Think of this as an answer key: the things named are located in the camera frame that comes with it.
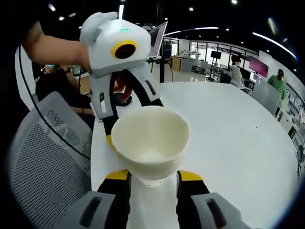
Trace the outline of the person's left hand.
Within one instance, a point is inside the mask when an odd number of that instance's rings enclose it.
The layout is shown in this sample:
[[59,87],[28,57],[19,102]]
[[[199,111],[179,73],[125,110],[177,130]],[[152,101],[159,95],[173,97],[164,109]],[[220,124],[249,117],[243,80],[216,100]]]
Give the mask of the person's left hand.
[[115,73],[114,91],[121,93],[121,101],[126,102],[132,94],[132,87],[122,72]]

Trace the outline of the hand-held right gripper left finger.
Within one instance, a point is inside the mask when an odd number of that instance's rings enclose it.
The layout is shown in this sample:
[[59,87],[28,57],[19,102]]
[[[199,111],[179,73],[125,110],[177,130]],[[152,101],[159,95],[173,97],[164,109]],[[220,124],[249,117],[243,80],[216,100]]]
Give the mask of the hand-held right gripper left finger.
[[131,174],[120,170],[106,176],[98,191],[90,191],[71,205],[63,229],[125,229],[130,213]]

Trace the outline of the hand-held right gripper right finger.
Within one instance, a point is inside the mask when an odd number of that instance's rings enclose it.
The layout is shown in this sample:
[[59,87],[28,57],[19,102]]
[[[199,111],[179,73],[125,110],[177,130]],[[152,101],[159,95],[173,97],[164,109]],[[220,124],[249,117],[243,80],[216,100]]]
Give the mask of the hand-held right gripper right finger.
[[177,171],[176,213],[181,229],[248,229],[240,210],[218,193],[209,192],[201,176]]

